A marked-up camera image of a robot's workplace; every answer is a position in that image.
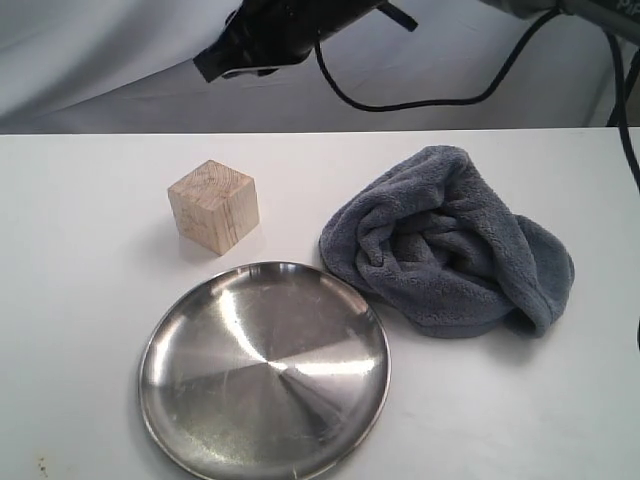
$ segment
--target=wood grain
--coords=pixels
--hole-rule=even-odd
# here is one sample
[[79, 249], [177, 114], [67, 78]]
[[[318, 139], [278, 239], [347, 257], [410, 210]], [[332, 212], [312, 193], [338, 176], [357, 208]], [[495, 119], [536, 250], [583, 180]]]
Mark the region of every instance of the wood grain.
[[253, 178], [209, 160], [169, 188], [178, 231], [225, 254], [258, 223]]

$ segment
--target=table surface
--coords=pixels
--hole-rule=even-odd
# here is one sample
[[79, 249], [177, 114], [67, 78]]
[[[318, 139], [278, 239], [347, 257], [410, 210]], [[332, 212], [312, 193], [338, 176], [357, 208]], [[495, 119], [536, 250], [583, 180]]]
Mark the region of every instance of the table surface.
[[[136, 404], [166, 309], [240, 264], [319, 265], [331, 214], [432, 144], [467, 149], [514, 212], [565, 243], [571, 299], [539, 340], [426, 338], [376, 305], [387, 405], [329, 477], [637, 479], [640, 199], [605, 130], [0, 138], [0, 478], [191, 478]], [[262, 217], [223, 257], [178, 237], [166, 193], [210, 158], [255, 177]]]

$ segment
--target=gray towel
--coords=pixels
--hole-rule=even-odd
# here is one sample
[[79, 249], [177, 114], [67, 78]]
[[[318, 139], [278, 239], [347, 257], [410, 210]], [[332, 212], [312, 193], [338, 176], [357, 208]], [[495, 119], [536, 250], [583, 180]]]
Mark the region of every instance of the gray towel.
[[482, 335], [505, 320], [542, 336], [574, 279], [562, 243], [512, 214], [467, 153], [447, 146], [425, 148], [342, 207], [320, 252], [334, 275], [434, 337]]

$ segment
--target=black cable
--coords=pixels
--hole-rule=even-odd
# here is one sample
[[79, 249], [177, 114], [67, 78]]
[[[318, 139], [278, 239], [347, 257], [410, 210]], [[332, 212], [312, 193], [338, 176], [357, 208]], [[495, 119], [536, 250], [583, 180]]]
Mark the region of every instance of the black cable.
[[[627, 73], [627, 79], [624, 81], [624, 91], [625, 91], [625, 104], [629, 101], [629, 96], [631, 95], [631, 91], [633, 87], [636, 85], [636, 81], [638, 80], [638, 75], [640, 74], [640, 49], [636, 50], [636, 53], [633, 55], [631, 59], [631, 65], [629, 66], [629, 72]], [[614, 105], [611, 110], [611, 115], [609, 116], [609, 120], [607, 121], [607, 127], [615, 127], [618, 125], [618, 106]]]
[[[640, 166], [638, 159], [633, 151], [631, 136], [629, 135], [629, 122], [627, 120], [627, 96], [625, 95], [624, 66], [622, 64], [622, 52], [620, 45], [614, 35], [604, 32], [611, 49], [611, 57], [613, 59], [613, 74], [616, 84], [616, 110], [618, 112], [618, 131], [620, 132], [620, 140], [622, 141], [622, 149], [627, 157], [627, 163], [631, 169], [633, 179], [636, 181], [638, 192], [640, 192]], [[640, 348], [640, 324], [637, 333], [638, 348]]]
[[538, 18], [524, 33], [522, 38], [518, 41], [515, 48], [507, 58], [506, 62], [493, 79], [489, 87], [482, 92], [480, 95], [476, 95], [475, 97], [470, 98], [454, 98], [454, 99], [433, 99], [433, 100], [422, 100], [416, 102], [407, 102], [407, 103], [398, 103], [395, 105], [383, 105], [383, 106], [373, 106], [373, 105], [365, 105], [364, 103], [360, 103], [351, 97], [349, 97], [346, 93], [342, 91], [342, 89], [338, 86], [334, 78], [331, 76], [329, 69], [324, 61], [324, 56], [322, 55], [322, 48], [320, 47], [320, 42], [316, 42], [315, 45], [315, 53], [316, 60], [318, 61], [318, 66], [320, 67], [320, 71], [324, 76], [325, 80], [331, 87], [331, 89], [335, 92], [335, 94], [345, 103], [349, 104], [353, 108], [358, 110], [362, 110], [365, 112], [372, 113], [381, 113], [381, 112], [397, 112], [400, 110], [409, 110], [412, 108], [422, 108], [422, 107], [445, 107], [445, 106], [466, 106], [466, 105], [475, 105], [480, 102], [484, 102], [487, 98], [495, 93], [498, 89], [502, 81], [505, 79], [511, 67], [516, 62], [524, 48], [527, 46], [531, 38], [540, 30], [544, 25], [548, 22], [556, 18], [560, 14], [559, 9], [553, 9], [542, 15]]

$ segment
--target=stainless steel plate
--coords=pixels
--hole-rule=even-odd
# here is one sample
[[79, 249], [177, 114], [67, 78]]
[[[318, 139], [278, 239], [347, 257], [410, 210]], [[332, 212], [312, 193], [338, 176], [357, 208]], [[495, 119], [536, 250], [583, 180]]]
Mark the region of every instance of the stainless steel plate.
[[390, 373], [375, 313], [340, 280], [262, 263], [206, 282], [156, 328], [140, 404], [158, 445], [202, 478], [303, 479], [378, 417]]

